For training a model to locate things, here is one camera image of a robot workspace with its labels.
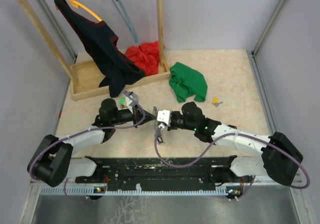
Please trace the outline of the large keyring with blue handle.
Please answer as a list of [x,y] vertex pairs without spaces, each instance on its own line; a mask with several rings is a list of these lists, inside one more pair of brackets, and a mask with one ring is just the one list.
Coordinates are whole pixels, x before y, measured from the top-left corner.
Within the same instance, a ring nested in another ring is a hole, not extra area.
[[157,141],[158,144],[162,144],[162,143],[164,143],[164,140],[162,138],[161,132],[159,132],[159,134],[157,135],[157,131],[159,129],[159,122],[157,121],[158,109],[157,109],[156,106],[153,107],[152,113],[155,116],[154,132],[155,132],[156,141]]

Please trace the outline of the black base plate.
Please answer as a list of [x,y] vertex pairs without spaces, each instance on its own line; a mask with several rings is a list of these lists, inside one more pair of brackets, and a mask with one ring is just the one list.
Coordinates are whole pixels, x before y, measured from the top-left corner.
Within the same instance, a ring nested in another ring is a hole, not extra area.
[[231,170],[230,157],[204,157],[195,164],[191,158],[167,158],[168,166],[158,158],[93,158],[98,167],[92,177],[77,177],[77,184],[102,183],[108,191],[214,191],[225,183],[238,183]]

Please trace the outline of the green tag key left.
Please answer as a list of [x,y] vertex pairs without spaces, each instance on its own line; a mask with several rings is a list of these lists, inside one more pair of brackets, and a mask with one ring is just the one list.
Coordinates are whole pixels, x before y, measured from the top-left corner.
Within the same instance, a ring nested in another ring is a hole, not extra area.
[[120,99],[119,105],[120,105],[121,109],[125,108],[125,101],[126,101],[126,99],[124,97],[122,97]]

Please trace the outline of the green cloth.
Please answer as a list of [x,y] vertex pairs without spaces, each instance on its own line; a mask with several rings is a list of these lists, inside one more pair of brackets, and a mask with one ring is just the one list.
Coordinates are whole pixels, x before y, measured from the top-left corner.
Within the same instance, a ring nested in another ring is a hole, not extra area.
[[208,85],[205,77],[183,63],[176,62],[170,68],[169,85],[178,103],[184,103],[190,97],[196,102],[205,102]]

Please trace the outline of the red cloth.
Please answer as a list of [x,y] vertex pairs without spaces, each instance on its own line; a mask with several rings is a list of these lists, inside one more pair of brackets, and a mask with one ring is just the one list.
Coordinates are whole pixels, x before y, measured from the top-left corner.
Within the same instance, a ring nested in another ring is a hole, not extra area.
[[142,69],[146,76],[158,74],[160,61],[158,40],[155,42],[145,42],[139,46],[131,46],[124,54],[138,68]]

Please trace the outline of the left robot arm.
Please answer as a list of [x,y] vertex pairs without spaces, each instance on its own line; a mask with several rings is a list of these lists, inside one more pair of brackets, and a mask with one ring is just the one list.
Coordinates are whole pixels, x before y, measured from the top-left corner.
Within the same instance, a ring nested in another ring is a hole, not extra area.
[[56,187],[66,179],[87,177],[97,183],[103,179],[104,170],[90,157],[72,158],[73,155],[97,144],[108,141],[116,129],[125,129],[125,123],[137,127],[155,120],[155,115],[145,111],[135,100],[127,109],[119,110],[114,99],[101,103],[94,123],[84,131],[56,137],[46,135],[30,160],[27,171],[34,180]]

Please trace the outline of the yellow tag key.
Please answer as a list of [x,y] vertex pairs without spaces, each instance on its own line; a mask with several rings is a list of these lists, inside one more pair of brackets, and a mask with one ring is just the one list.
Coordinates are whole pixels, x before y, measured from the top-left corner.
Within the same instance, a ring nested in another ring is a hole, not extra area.
[[218,98],[215,97],[215,98],[213,99],[212,105],[213,105],[214,107],[218,107],[218,106],[219,106],[220,104],[222,104],[222,103],[223,103],[222,101],[219,101]]

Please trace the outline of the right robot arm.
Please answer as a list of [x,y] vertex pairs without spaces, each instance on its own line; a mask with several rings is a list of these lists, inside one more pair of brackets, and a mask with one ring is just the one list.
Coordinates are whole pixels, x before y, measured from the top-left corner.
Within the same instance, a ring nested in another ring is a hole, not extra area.
[[194,102],[184,104],[181,111],[171,112],[168,129],[191,130],[202,142],[248,153],[245,157],[235,157],[224,168],[223,176],[229,182],[242,176],[268,176],[283,186],[291,186],[303,160],[285,134],[274,132],[264,136],[240,131],[206,117]]

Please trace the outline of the grey blue hanger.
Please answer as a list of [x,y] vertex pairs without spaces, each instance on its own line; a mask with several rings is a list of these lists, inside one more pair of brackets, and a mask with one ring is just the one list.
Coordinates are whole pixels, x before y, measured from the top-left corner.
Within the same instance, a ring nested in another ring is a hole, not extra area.
[[111,0],[113,5],[115,6],[115,8],[117,9],[118,13],[120,14],[120,16],[122,17],[123,21],[125,22],[127,28],[129,29],[132,38],[134,40],[135,43],[138,43],[138,35],[136,33],[136,30],[134,28],[134,25],[125,9],[124,4],[122,3],[122,0]]

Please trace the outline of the wooden clothes rack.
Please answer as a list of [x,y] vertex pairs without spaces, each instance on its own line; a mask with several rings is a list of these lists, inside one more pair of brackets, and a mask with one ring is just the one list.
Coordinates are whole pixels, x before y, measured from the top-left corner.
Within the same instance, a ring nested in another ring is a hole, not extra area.
[[[90,97],[95,97],[109,93],[108,87],[99,87],[99,83],[104,78],[103,74],[99,71],[93,60],[75,63],[69,65],[56,43],[46,30],[42,21],[36,14],[33,7],[30,5],[28,0],[16,0],[22,7],[24,12],[30,18],[31,22],[41,34],[47,45],[49,46],[52,53],[55,55],[57,60],[60,62],[66,73],[68,74],[71,82],[71,97],[73,100],[78,101]],[[147,76],[127,87],[138,87],[147,85],[150,83],[162,81],[168,79],[170,76],[170,69],[168,67],[165,51],[164,51],[164,26],[163,26],[163,0],[157,1],[157,24],[158,24],[158,43],[159,43],[159,68],[158,73],[155,75]]]

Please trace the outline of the dark navy garment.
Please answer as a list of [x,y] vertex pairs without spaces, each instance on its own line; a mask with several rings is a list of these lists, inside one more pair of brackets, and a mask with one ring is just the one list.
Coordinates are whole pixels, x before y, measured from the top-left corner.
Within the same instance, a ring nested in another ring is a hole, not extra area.
[[73,11],[65,0],[54,2],[105,76],[99,87],[107,86],[112,98],[119,96],[126,85],[145,77],[145,72],[118,50],[119,38],[105,21],[93,22],[85,18]]

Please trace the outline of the yellow hanger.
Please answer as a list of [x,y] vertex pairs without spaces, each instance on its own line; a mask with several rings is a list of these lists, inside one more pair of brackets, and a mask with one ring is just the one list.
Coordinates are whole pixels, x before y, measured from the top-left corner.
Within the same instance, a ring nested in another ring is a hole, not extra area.
[[75,8],[82,8],[87,13],[92,15],[98,22],[102,21],[102,19],[95,12],[93,12],[91,9],[89,9],[87,6],[83,5],[79,1],[77,1],[77,0],[65,0],[65,1],[68,1]]

